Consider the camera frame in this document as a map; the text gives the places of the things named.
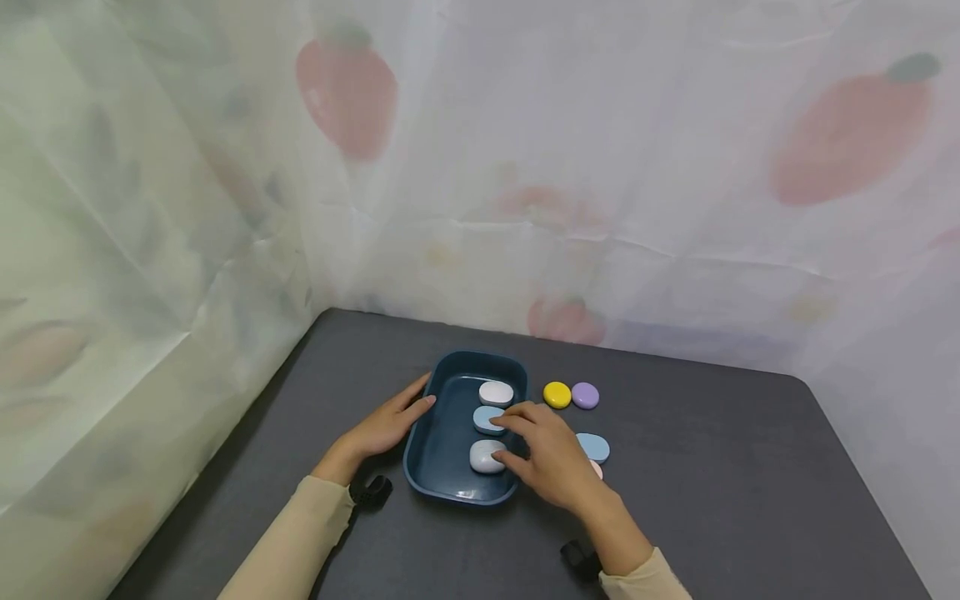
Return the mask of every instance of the curtain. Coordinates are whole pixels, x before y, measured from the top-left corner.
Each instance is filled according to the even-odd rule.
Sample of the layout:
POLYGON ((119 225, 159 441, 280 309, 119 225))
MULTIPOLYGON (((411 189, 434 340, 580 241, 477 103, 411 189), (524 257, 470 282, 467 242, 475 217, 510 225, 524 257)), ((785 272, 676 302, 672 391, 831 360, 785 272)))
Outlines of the curtain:
POLYGON ((960 585, 954 2, 0 11, 14 597, 103 595, 328 306, 796 375, 960 585))
POLYGON ((313 310, 210 3, 0 8, 0 589, 102 598, 313 310))

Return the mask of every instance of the table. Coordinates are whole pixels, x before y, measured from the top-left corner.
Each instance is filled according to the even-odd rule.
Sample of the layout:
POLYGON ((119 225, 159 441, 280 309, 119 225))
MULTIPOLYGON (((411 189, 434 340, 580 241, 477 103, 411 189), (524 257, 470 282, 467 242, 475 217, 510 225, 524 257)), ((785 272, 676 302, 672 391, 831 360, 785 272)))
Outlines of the table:
MULTIPOLYGON (((695 598, 928 598, 816 399, 794 377, 342 310, 322 314, 157 531, 112 600, 214 598, 324 450, 445 353, 589 381, 562 415, 611 445, 608 483, 695 598)), ((529 490, 493 509, 395 490, 360 515, 314 597, 602 598, 560 547, 579 524, 529 490)))

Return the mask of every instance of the beige sleeve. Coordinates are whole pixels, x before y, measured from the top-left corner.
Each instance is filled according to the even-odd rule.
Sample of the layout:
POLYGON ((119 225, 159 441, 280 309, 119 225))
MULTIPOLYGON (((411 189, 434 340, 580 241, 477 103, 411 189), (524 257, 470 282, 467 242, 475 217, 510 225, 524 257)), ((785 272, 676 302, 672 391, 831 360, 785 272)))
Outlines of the beige sleeve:
POLYGON ((610 600, 690 600, 659 548, 654 548, 653 556, 629 575, 600 573, 600 583, 610 600))
POLYGON ((220 600, 305 600, 352 512, 347 488, 305 477, 220 600))

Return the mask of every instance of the blue tray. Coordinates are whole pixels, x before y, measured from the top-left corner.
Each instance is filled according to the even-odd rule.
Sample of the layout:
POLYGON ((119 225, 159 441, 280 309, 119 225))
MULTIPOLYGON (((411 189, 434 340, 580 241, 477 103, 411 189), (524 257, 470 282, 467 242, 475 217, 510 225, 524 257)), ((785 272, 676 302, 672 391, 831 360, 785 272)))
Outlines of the blue tray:
POLYGON ((403 473, 414 490, 480 506, 499 504, 516 491, 517 478, 508 470, 482 475, 470 468, 470 446, 477 440, 499 440, 513 452, 523 448, 509 431, 491 437, 473 427, 480 386, 491 380, 514 388, 514 404, 526 399, 527 371, 512 358, 460 350, 437 363, 423 392, 437 403, 414 424, 403 450, 403 473))

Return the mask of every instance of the left hand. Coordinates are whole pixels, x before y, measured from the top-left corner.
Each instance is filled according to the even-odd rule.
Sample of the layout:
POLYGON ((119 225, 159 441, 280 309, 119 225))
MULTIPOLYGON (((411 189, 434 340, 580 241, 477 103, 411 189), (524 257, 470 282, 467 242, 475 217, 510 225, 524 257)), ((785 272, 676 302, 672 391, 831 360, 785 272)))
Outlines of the left hand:
POLYGON ((342 486, 349 485, 364 459, 399 444, 417 419, 433 406, 436 401, 433 396, 411 404, 429 378, 427 373, 414 381, 341 436, 310 474, 342 486))

